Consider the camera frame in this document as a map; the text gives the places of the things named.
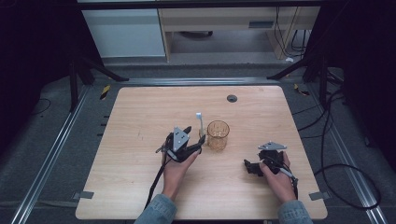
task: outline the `toothbrush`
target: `toothbrush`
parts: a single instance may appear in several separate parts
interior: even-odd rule
[[[196,117],[197,117],[198,120],[201,121],[201,131],[200,131],[200,134],[201,134],[201,137],[202,137],[202,136],[204,136],[204,124],[202,123],[202,114],[201,114],[201,113],[196,113]]]

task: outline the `table top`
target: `table top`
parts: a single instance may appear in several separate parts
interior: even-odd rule
[[[237,97],[235,103],[227,96]],[[286,145],[299,200],[312,218],[325,218],[303,144],[289,106],[277,86],[134,87],[120,90],[80,199],[80,219],[136,219],[144,209],[149,188],[160,169],[161,146],[174,127],[192,126],[189,145],[199,139],[200,120],[224,120],[230,126],[227,146],[202,154],[186,173],[177,195],[176,219],[272,219],[280,203],[264,177],[248,174],[244,159],[259,161],[258,145]],[[160,179],[154,195],[161,193]]]

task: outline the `sleeve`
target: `sleeve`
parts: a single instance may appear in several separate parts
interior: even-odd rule
[[[283,203],[277,211],[281,224],[313,223],[302,202],[294,200]]]
[[[172,200],[163,194],[157,194],[134,224],[170,224],[176,212],[177,208]]]

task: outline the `gray carpet floor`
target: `gray carpet floor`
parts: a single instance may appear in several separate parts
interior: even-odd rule
[[[115,73],[131,78],[164,78],[164,77],[266,77],[282,69],[280,65],[243,66],[243,65],[192,65],[192,66],[131,66],[109,67]],[[71,202],[75,191],[83,190],[88,177],[96,150],[100,144],[101,136],[106,123],[105,116],[110,115],[116,100],[118,90],[125,84],[116,83],[107,77],[94,72],[95,83],[90,86],[81,112],[77,117],[71,133],[63,146],[49,179],[38,198],[40,202]],[[302,70],[296,71],[290,77],[285,77],[276,83],[282,87],[290,105],[291,113],[296,113],[313,107],[305,112],[295,114],[294,120],[298,128],[311,123],[320,115],[320,110],[313,96],[305,96],[293,88],[293,83],[298,83],[300,90],[314,90],[318,83],[304,84],[301,80]],[[46,158],[58,132],[61,130],[70,106],[70,93],[68,78],[50,83],[42,91],[41,100],[28,123],[21,130],[10,146],[9,155],[1,160],[0,170],[0,223],[9,223],[18,203],[23,199],[27,190],[35,179],[44,159]],[[99,97],[105,85],[111,84],[111,89],[105,100]],[[337,86],[330,85],[330,91],[337,90]],[[385,158],[376,148],[364,145],[364,135],[359,124],[351,114],[348,105],[343,104],[344,99],[339,99],[332,104],[332,120],[341,134],[350,154],[358,166],[369,174],[381,190],[383,201],[380,207],[389,223],[396,223],[393,213],[396,211],[396,197],[393,186],[396,176],[386,163]],[[304,148],[313,171],[320,168],[320,135],[324,119],[312,128],[301,131]],[[332,139],[326,134],[325,164],[341,162]],[[343,197],[353,203],[360,204],[359,196],[345,169],[334,169],[327,172],[331,186]],[[322,191],[328,191],[323,178],[318,175],[317,181]],[[325,201],[329,215],[324,220],[315,223],[372,223],[365,211],[357,210],[346,205],[334,195]],[[27,223],[124,223],[124,220],[92,220],[82,221],[75,217],[76,208],[45,206],[38,204],[27,219]],[[177,221],[177,223],[195,223]]]

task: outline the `glass cup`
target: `glass cup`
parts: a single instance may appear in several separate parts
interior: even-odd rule
[[[230,127],[222,120],[214,120],[207,125],[207,144],[215,151],[220,151],[227,145]]]

